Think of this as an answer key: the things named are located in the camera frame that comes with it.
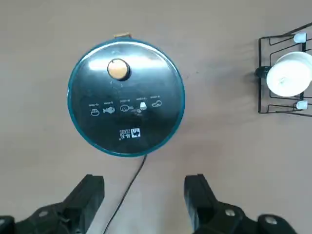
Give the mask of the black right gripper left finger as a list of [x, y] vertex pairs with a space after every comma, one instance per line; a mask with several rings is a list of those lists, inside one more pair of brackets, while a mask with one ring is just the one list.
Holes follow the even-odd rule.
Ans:
[[85, 234], [105, 196], [104, 178], [86, 175], [59, 203], [43, 206], [28, 218], [16, 222], [12, 216], [0, 217], [2, 234]]

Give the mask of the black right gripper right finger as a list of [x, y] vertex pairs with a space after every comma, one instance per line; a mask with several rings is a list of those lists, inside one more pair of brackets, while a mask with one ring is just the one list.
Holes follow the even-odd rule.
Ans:
[[203, 174], [185, 177], [184, 199], [194, 234], [296, 233], [277, 215], [262, 214], [252, 220], [240, 207], [218, 201]]

